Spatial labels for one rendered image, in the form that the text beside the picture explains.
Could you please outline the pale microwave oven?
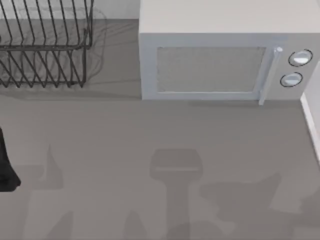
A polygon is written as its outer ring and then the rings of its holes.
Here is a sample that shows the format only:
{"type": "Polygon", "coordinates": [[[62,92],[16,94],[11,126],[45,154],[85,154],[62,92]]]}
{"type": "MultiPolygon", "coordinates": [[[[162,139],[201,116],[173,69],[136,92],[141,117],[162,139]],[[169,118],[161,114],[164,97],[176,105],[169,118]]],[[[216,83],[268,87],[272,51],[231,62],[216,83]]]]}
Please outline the pale microwave oven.
{"type": "Polygon", "coordinates": [[[283,48],[266,101],[297,101],[320,62],[320,0],[141,0],[138,38],[141,33],[260,36],[271,45],[268,71],[273,49],[283,48]],[[291,66],[289,56],[304,49],[312,60],[291,66]],[[281,77],[294,72],[302,82],[283,87],[281,77]]]}

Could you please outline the large microwave knob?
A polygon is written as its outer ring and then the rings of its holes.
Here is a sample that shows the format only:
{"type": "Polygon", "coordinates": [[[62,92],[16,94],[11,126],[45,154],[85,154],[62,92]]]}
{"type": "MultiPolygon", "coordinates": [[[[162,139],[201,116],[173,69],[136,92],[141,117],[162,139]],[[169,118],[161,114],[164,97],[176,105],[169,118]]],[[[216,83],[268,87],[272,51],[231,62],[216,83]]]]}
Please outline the large microwave knob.
{"type": "Polygon", "coordinates": [[[288,63],[293,67],[302,67],[308,64],[313,59],[313,53],[308,49],[293,52],[289,58],[288,63]]]}

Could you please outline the small microwave knob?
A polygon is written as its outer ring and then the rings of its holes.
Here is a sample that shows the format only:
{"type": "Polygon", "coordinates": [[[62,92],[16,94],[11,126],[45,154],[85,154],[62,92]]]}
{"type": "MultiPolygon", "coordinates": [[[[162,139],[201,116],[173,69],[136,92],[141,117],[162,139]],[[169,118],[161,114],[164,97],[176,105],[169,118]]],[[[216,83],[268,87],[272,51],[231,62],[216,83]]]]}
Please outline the small microwave knob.
{"type": "Polygon", "coordinates": [[[304,79],[303,75],[299,72],[293,72],[290,74],[285,74],[280,79],[280,84],[284,88],[293,88],[297,85],[299,85],[302,80],[304,79]]]}

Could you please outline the microwave oven door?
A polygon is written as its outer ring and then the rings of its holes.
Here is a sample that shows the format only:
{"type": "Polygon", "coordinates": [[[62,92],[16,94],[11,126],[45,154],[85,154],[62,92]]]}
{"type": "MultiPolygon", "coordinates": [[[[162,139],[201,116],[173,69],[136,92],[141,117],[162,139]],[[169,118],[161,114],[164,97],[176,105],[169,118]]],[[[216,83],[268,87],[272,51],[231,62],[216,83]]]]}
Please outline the microwave oven door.
{"type": "Polygon", "coordinates": [[[253,34],[140,33],[142,98],[256,101],[271,58],[253,34]]]}

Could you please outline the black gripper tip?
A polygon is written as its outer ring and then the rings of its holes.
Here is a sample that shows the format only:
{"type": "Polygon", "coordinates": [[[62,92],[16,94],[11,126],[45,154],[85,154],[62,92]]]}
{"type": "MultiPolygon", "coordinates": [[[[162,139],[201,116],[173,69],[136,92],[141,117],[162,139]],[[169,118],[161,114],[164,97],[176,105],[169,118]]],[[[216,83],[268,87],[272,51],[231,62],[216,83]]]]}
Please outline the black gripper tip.
{"type": "Polygon", "coordinates": [[[0,192],[14,192],[20,185],[21,180],[10,163],[3,130],[0,127],[0,192]]]}

